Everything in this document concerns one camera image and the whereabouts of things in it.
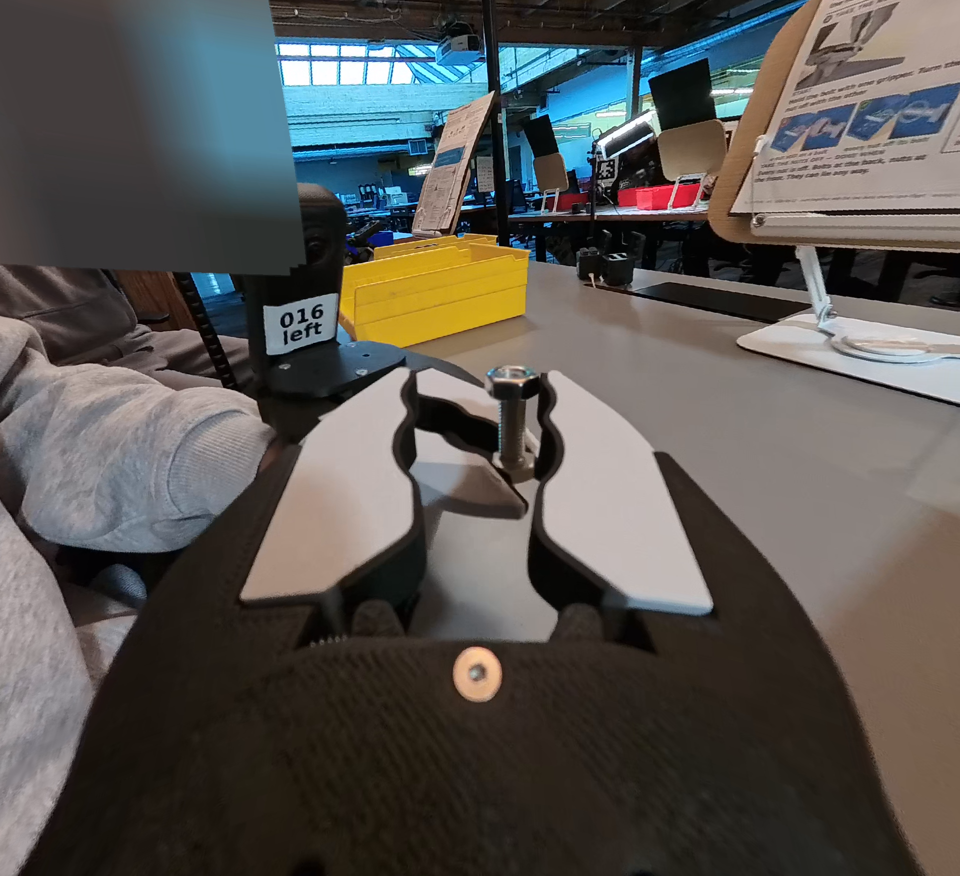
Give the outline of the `red plastic bin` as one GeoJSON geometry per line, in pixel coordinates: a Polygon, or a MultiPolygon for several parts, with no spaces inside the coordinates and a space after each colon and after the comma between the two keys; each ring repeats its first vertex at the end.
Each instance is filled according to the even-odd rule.
{"type": "Polygon", "coordinates": [[[628,187],[617,191],[617,205],[642,212],[695,209],[701,202],[699,180],[650,187],[628,187]]]}

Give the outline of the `printed instruction sheet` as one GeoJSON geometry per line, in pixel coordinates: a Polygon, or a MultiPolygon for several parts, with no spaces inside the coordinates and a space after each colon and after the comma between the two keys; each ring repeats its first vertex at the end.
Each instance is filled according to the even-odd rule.
{"type": "Polygon", "coordinates": [[[736,211],[956,211],[959,0],[821,0],[736,211]]]}

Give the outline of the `black steel pole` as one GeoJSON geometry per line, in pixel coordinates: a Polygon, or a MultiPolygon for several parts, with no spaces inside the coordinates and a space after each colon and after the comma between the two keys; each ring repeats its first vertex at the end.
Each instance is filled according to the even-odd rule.
{"type": "Polygon", "coordinates": [[[496,236],[498,246],[511,245],[510,208],[507,187],[506,152],[504,144],[504,124],[501,104],[501,74],[498,42],[497,0],[481,0],[483,14],[483,34],[486,55],[486,76],[488,91],[493,96],[490,110],[491,163],[493,169],[494,203],[496,214],[496,236]]]}

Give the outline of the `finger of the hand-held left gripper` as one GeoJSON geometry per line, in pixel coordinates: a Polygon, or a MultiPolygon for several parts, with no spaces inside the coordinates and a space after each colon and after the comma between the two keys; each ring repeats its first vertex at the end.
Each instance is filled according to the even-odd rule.
{"type": "Polygon", "coordinates": [[[416,462],[411,475],[420,489],[424,512],[520,520],[528,510],[525,498],[484,460],[416,462]]]}
{"type": "Polygon", "coordinates": [[[482,386],[438,369],[417,372],[415,381],[418,429],[466,452],[498,452],[498,403],[482,386]]]}

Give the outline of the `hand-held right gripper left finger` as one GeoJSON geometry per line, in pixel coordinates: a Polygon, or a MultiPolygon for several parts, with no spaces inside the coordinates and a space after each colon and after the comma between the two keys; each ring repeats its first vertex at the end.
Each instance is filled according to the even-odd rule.
{"type": "Polygon", "coordinates": [[[239,598],[321,606],[414,600],[426,574],[416,460],[416,377],[396,368],[324,416],[303,440],[239,598]]]}

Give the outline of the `yellow plastic bin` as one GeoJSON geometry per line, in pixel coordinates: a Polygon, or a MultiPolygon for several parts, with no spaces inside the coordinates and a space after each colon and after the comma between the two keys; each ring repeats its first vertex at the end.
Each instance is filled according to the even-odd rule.
{"type": "Polygon", "coordinates": [[[377,247],[343,270],[340,326],[354,341],[408,347],[521,317],[530,260],[492,235],[377,247]]]}

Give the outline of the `white document stand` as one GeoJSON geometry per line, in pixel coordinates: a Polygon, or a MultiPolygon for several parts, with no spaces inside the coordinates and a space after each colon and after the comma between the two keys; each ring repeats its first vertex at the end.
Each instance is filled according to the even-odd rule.
{"type": "Polygon", "coordinates": [[[741,336],[747,352],[959,405],[959,337],[837,314],[814,247],[796,256],[812,310],[741,336]]]}

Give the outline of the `dark grey garment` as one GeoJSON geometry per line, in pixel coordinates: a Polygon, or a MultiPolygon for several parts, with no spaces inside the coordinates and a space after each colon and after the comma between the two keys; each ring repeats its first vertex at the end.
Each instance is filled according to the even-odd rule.
{"type": "Polygon", "coordinates": [[[59,366],[135,370],[173,390],[220,388],[194,329],[151,329],[104,270],[2,266],[1,314],[29,323],[59,366]]]}

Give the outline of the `silver hex bolt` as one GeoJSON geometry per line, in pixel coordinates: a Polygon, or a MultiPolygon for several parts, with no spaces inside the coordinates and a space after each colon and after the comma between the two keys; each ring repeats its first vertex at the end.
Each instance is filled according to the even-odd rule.
{"type": "Polygon", "coordinates": [[[541,381],[527,366],[497,366],[486,374],[486,392],[498,406],[498,452],[505,457],[526,450],[526,404],[539,394],[541,381]]]}

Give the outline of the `person's grey sweatshirt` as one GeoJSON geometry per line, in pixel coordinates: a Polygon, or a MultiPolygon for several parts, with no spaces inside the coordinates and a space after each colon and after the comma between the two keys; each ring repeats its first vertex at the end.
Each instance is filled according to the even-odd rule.
{"type": "Polygon", "coordinates": [[[18,874],[66,782],[90,706],[146,597],[121,565],[68,585],[1,518],[1,872],[18,874]]]}

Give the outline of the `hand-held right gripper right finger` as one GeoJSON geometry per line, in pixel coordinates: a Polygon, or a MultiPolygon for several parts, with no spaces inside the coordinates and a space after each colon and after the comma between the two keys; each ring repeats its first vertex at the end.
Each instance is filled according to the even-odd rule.
{"type": "Polygon", "coordinates": [[[574,603],[694,617],[714,610],[656,453],[569,377],[542,377],[527,559],[534,590],[574,603]]]}

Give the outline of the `person's left forearm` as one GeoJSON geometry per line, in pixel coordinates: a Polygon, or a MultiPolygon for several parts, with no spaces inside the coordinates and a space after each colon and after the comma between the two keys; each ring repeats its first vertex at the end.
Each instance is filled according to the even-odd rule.
{"type": "Polygon", "coordinates": [[[239,393],[170,390],[125,368],[54,366],[40,339],[2,318],[4,551],[30,552],[24,530],[113,553],[185,548],[278,441],[239,393]]]}

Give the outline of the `white ceiling projector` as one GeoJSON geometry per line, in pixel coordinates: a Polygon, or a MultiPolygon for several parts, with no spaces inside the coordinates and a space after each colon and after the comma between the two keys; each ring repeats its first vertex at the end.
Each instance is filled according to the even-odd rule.
{"type": "Polygon", "coordinates": [[[472,31],[449,35],[435,49],[435,63],[442,67],[471,67],[485,58],[483,39],[472,31]]]}

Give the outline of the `black panel screen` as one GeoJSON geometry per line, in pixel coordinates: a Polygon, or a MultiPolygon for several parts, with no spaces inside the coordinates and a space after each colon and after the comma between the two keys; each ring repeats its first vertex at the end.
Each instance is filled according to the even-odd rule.
{"type": "Polygon", "coordinates": [[[707,57],[649,78],[659,132],[716,119],[707,57]]]}

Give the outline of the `grey desk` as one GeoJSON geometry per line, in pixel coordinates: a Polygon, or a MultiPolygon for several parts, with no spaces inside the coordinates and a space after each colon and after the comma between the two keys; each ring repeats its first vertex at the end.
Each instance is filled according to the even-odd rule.
{"type": "Polygon", "coordinates": [[[558,369],[671,455],[793,589],[928,874],[958,874],[958,409],[755,355],[758,326],[530,265],[526,315],[422,343],[558,369]]]}

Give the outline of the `cardboard backing board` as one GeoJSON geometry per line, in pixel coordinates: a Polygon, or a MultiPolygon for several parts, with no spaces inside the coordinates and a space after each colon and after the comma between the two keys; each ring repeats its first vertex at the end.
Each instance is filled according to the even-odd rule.
{"type": "Polygon", "coordinates": [[[784,213],[754,226],[751,211],[734,211],[741,190],[753,185],[757,154],[767,143],[776,106],[822,0],[808,0],[779,30],[764,56],[750,102],[716,179],[708,223],[722,239],[744,245],[959,251],[957,213],[784,213]]]}

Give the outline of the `tall cardboard sheet stand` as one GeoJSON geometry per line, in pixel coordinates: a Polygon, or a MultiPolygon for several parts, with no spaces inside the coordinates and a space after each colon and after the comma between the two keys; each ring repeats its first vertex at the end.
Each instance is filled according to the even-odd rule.
{"type": "Polygon", "coordinates": [[[470,182],[471,160],[497,95],[488,92],[448,114],[414,212],[415,237],[432,238],[455,232],[470,182]]]}

